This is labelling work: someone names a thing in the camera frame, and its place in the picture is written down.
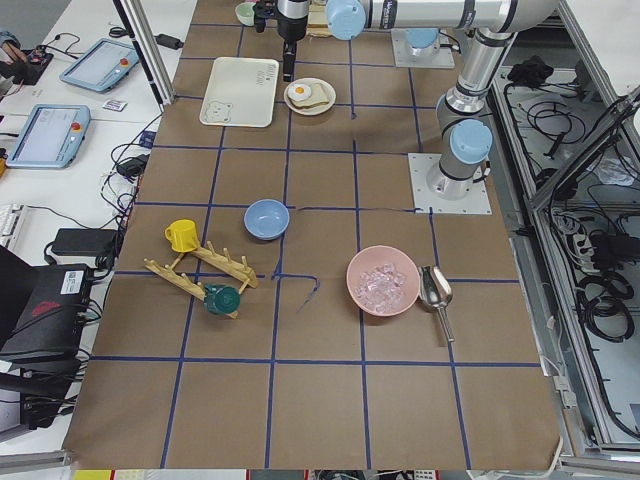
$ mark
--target red logo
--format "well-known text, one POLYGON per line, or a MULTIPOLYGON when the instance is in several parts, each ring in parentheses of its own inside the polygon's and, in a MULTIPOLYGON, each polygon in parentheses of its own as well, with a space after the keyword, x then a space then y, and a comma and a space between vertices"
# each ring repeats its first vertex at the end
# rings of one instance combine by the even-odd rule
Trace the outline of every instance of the red logo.
POLYGON ((60 306, 61 305, 56 302, 48 302, 48 301, 40 302, 38 305, 35 306, 33 310, 31 310, 31 317, 39 317, 40 315, 44 315, 48 311, 53 310, 54 308, 58 308, 60 306))

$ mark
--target green mug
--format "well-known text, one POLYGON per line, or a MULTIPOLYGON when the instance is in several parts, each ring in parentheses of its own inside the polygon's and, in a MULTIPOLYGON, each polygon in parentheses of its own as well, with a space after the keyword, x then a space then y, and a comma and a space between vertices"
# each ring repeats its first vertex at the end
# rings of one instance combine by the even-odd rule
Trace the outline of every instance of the green mug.
POLYGON ((227 315, 240 306, 240 294, 228 285, 204 285, 204 306, 214 315, 227 315))

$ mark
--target keyboard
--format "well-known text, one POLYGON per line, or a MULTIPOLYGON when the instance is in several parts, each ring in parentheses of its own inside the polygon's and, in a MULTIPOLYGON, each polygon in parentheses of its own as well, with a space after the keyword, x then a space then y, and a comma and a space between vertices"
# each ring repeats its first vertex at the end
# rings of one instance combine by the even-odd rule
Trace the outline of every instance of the keyboard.
POLYGON ((0 205, 0 245, 10 251, 15 249, 20 229, 28 216, 29 207, 26 205, 0 205))

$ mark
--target blue bowl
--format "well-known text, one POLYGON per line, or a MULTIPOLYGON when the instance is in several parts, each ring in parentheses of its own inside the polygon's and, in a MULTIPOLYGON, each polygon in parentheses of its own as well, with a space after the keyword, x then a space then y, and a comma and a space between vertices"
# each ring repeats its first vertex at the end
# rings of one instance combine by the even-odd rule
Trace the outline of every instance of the blue bowl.
POLYGON ((273 240, 289 225, 289 211, 277 200, 258 200, 244 212, 244 226, 260 240, 273 240))

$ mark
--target toast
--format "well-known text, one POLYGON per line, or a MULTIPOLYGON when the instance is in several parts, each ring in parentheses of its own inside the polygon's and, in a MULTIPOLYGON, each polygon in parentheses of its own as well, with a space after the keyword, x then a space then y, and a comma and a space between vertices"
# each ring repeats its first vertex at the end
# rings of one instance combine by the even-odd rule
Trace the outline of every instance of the toast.
POLYGON ((330 102, 329 97, 319 83, 311 85, 311 96, 305 100, 293 100, 290 98, 294 107, 299 109, 309 109, 319 107, 320 105, 326 105, 330 102))

